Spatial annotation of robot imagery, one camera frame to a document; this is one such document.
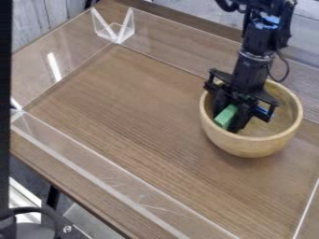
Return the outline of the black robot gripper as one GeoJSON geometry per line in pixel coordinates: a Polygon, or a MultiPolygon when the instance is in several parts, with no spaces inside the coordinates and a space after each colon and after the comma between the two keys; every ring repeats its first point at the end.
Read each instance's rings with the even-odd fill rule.
{"type": "Polygon", "coordinates": [[[279,101],[264,89],[268,69],[235,69],[230,74],[212,68],[204,90],[212,95],[212,116],[228,105],[235,107],[228,131],[236,134],[252,118],[268,122],[279,101]]]}

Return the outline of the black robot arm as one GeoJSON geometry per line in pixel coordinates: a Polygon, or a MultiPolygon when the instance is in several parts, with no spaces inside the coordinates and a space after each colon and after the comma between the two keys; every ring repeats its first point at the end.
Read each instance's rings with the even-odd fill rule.
{"type": "Polygon", "coordinates": [[[279,101],[266,90],[271,67],[291,38],[291,18],[296,0],[216,0],[227,12],[244,14],[243,43],[231,73],[210,70],[204,82],[212,94],[215,124],[238,133],[258,118],[270,121],[279,101]]]}

